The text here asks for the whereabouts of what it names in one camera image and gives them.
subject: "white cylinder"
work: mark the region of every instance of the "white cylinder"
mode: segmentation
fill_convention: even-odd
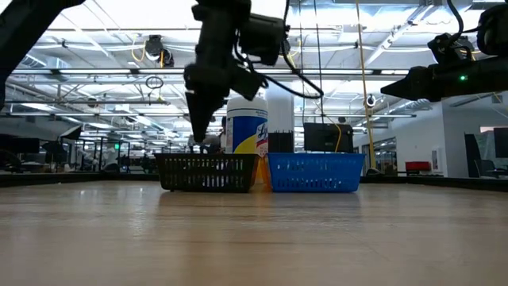
[[[226,148],[228,154],[268,153],[268,108],[259,96],[248,101],[235,97],[228,101]]]

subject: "ceiling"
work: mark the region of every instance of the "ceiling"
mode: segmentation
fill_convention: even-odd
[[[0,10],[8,2],[10,1],[1,0]],[[383,70],[383,74],[386,72],[386,76],[367,77],[366,92],[381,99],[376,110],[404,106],[398,112],[411,114],[411,105],[381,95],[379,89],[401,79],[404,70],[434,64],[432,53],[426,48],[427,42],[438,34],[458,30],[457,21],[446,6],[420,5],[426,2],[430,1],[360,0],[360,3],[366,3],[360,5],[365,68]],[[483,7],[478,3],[482,1],[454,2],[464,18],[465,29],[476,27],[479,14],[483,12]],[[289,42],[296,67],[304,70],[335,70],[324,76],[322,81],[318,75],[311,77],[325,92],[325,112],[362,114],[364,88],[359,73],[362,55],[358,48],[358,20],[354,0],[318,0],[315,7],[314,1],[302,1],[301,6],[296,4],[297,1],[291,3],[287,21],[291,25]],[[178,5],[174,1],[164,0],[87,0],[81,6],[65,10],[18,67],[25,72],[14,73],[10,77],[7,100],[57,100],[64,103],[53,104],[52,108],[74,113],[187,113],[181,73],[160,75],[164,86],[152,91],[145,85],[145,80],[150,75],[111,75],[105,70],[159,69],[159,65],[146,56],[140,60],[143,43],[149,35],[162,36],[164,46],[175,58],[176,69],[180,70],[192,63],[201,24],[193,19],[191,7],[194,4],[194,0],[178,0]],[[252,0],[253,13],[272,17],[282,17],[284,6],[283,0]],[[471,35],[469,40],[475,42],[475,36]],[[54,76],[37,74],[37,68],[83,68],[90,71],[83,75]],[[282,59],[273,68],[289,71]],[[349,70],[350,74],[346,72],[342,75],[337,69]],[[388,75],[390,70],[402,71]],[[287,86],[302,89],[301,82],[290,75],[276,77]],[[31,92],[21,95],[19,91],[22,88]],[[75,103],[89,99],[117,103],[98,107]],[[295,99],[295,107],[301,112],[303,101]],[[305,107],[306,113],[317,112],[311,101],[307,101]],[[13,111],[24,111],[26,108],[27,106],[16,105]],[[31,111],[44,112],[36,108]],[[224,113],[225,108],[217,112],[217,117],[220,118]],[[81,122],[98,120],[83,116],[69,118]],[[181,142],[186,141],[191,133],[191,125],[185,116],[142,118],[131,122],[125,117],[111,116],[107,121],[118,130],[139,128],[139,131],[165,131],[163,137],[168,132],[175,131]],[[301,119],[296,120],[296,125],[301,125],[301,122]],[[351,119],[351,122],[355,126],[362,126],[361,120],[358,124],[357,118]],[[210,132],[216,133],[219,129],[213,128]],[[176,141],[174,135],[167,139]]]

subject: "computer monitor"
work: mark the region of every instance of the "computer monitor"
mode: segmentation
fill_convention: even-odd
[[[341,128],[341,141],[338,152],[353,153],[350,125],[337,124]],[[339,129],[335,124],[304,123],[304,149],[306,151],[335,152],[339,140]]]
[[[508,128],[494,128],[495,156],[508,158]]]

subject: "chair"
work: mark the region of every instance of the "chair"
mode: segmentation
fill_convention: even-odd
[[[498,178],[494,173],[495,165],[491,160],[475,160],[476,169],[480,177]]]

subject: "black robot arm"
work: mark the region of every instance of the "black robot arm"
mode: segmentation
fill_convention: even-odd
[[[6,80],[58,14],[85,0],[13,0],[0,15],[0,110]]]

